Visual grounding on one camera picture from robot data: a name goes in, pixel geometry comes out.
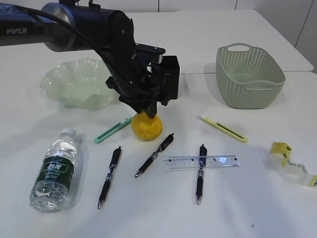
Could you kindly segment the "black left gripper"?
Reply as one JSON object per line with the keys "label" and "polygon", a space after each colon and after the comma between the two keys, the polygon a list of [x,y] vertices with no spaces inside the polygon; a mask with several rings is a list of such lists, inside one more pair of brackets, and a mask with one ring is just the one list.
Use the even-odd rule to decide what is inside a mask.
{"label": "black left gripper", "polygon": [[171,60],[161,63],[131,60],[106,61],[110,76],[106,86],[119,94],[119,100],[149,118],[157,114],[157,103],[167,106],[171,100]]}

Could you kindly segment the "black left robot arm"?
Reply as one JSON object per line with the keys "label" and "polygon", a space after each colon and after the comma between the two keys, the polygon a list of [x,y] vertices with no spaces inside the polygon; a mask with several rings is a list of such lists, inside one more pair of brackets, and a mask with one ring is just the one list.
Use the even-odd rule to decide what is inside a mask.
{"label": "black left robot arm", "polygon": [[60,0],[42,9],[2,3],[2,46],[44,43],[54,52],[93,50],[110,72],[106,85],[135,112],[150,118],[157,104],[167,105],[174,92],[166,87],[168,76],[160,66],[165,50],[137,44],[134,23],[124,12],[103,9],[92,1]]}

